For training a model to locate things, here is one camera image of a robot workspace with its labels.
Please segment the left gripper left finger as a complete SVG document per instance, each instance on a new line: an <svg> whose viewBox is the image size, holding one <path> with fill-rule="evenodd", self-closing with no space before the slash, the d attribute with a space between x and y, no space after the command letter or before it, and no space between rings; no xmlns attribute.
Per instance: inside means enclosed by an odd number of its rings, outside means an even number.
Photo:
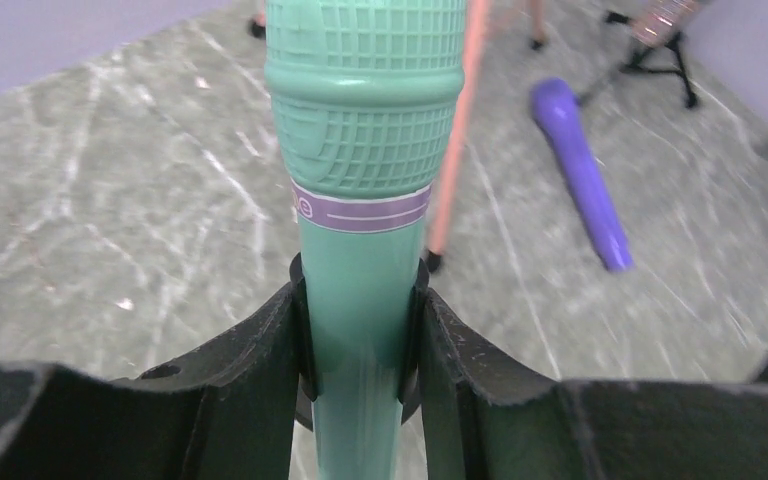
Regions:
<svg viewBox="0 0 768 480"><path fill-rule="evenodd" d="M0 479L285 479L298 375L290 286L135 379L0 363Z"/></svg>

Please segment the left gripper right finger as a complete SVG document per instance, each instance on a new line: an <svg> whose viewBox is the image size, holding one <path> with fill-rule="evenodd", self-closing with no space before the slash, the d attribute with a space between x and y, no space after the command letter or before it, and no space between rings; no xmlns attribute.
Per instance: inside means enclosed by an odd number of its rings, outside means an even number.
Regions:
<svg viewBox="0 0 768 480"><path fill-rule="evenodd" d="M417 333L432 479L768 479L768 364L746 383L555 381L435 293Z"/></svg>

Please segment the purple toy microphone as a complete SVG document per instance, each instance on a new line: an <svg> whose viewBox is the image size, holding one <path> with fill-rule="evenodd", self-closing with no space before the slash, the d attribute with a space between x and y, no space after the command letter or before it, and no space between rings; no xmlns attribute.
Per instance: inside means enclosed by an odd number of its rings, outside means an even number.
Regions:
<svg viewBox="0 0 768 480"><path fill-rule="evenodd" d="M533 118L556 157L595 253L610 272L631 269L628 239L584 133L574 92L553 77L535 85L530 98Z"/></svg>

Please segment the mint green toy microphone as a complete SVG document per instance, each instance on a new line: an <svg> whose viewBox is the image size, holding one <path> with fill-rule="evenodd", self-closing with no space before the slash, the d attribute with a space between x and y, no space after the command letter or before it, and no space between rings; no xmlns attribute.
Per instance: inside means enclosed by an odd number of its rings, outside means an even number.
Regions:
<svg viewBox="0 0 768 480"><path fill-rule="evenodd" d="M265 79L301 254L328 280L420 260L464 84L462 1L270 1ZM314 429L322 479L389 479L399 418Z"/></svg>

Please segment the black tripod shock-mount stand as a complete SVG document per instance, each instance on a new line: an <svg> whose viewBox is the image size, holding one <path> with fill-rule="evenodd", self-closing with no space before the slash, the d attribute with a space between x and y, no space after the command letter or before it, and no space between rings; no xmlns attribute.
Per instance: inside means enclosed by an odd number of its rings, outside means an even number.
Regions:
<svg viewBox="0 0 768 480"><path fill-rule="evenodd" d="M684 39L683 28L692 16L685 21L680 30L674 33L671 38L660 46L647 47L635 40L632 36L631 24L636 16L632 17L619 13L614 10L606 10L602 17L602 23L605 25L623 25L630 29L631 40L629 43L628 54L625 59L609 68L601 77L595 80L586 90L577 96L576 103L579 107L586 107L594 100L602 90L613 83L621 74L623 75L676 75L682 81L685 100L684 106L688 110L696 108L699 104L698 96L691 84L689 72L687 69L684 55L682 53L682 41ZM646 65L646 61L652 57L659 49L665 48L673 53L675 58L675 67L671 68L653 68Z"/></svg>

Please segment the glittery rhinestone microphone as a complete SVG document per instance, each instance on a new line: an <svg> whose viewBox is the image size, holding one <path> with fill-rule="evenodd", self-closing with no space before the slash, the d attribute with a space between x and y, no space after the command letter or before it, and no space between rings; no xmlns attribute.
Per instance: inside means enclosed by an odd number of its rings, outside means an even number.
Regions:
<svg viewBox="0 0 768 480"><path fill-rule="evenodd" d="M632 21L632 36L647 47L665 44L699 9L700 4L701 1L696 0L650 1Z"/></svg>

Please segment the black round-base mic stand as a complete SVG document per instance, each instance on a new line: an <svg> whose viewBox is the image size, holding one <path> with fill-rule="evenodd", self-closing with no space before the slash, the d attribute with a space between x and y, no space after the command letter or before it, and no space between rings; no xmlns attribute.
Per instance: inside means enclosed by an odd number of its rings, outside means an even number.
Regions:
<svg viewBox="0 0 768 480"><path fill-rule="evenodd" d="M421 405L416 325L428 295L425 261L382 274L361 266L355 280L328 280L296 254L289 273L298 330L296 422L309 431L387 416L406 423Z"/></svg>

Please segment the pink music stand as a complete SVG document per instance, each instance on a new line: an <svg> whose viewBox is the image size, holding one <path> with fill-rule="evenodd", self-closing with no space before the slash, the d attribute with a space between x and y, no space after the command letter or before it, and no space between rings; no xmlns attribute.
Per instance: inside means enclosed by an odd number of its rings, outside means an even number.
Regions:
<svg viewBox="0 0 768 480"><path fill-rule="evenodd" d="M443 159L438 192L438 210L430 230L425 257L425 263L431 273L437 272L443 264L461 152L466 141L485 43L494 31L507 27L508 24L516 20L516 16L522 11L527 12L532 18L531 29L536 39L541 43L545 43L547 40L545 3L543 1L513 1L508 10L501 16L501 21L488 27L485 23L491 16L492 6L491 1L471 1L468 6L462 60L465 84L457 101L453 129Z"/></svg>

